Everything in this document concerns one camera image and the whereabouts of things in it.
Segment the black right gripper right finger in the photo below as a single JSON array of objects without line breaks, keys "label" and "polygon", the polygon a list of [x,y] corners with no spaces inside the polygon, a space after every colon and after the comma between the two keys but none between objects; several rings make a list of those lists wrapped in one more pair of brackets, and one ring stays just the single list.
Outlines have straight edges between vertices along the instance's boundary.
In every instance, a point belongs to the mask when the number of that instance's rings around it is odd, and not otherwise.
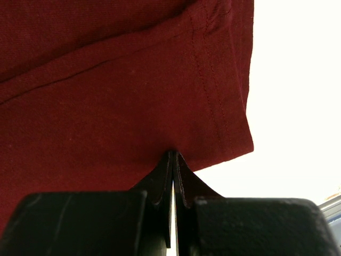
[{"label": "black right gripper right finger", "polygon": [[223,197],[192,172],[181,153],[176,151],[173,156],[173,180],[177,207],[192,208],[197,197]]}]

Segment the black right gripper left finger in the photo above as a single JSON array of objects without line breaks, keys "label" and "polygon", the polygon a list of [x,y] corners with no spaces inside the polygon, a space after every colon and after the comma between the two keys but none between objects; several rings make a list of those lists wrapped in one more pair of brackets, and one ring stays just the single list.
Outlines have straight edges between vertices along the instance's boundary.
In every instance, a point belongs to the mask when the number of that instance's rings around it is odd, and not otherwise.
[{"label": "black right gripper left finger", "polygon": [[167,151],[156,167],[131,191],[147,194],[140,248],[170,248],[172,217],[173,152]]}]

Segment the dark red t shirt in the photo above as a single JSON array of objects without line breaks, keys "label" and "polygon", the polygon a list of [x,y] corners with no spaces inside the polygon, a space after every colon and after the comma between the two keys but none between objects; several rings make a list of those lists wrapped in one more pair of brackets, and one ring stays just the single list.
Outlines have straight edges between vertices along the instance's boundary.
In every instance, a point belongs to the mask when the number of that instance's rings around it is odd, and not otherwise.
[{"label": "dark red t shirt", "polygon": [[30,193],[126,190],[168,150],[254,149],[253,1],[1,1],[1,228]]}]

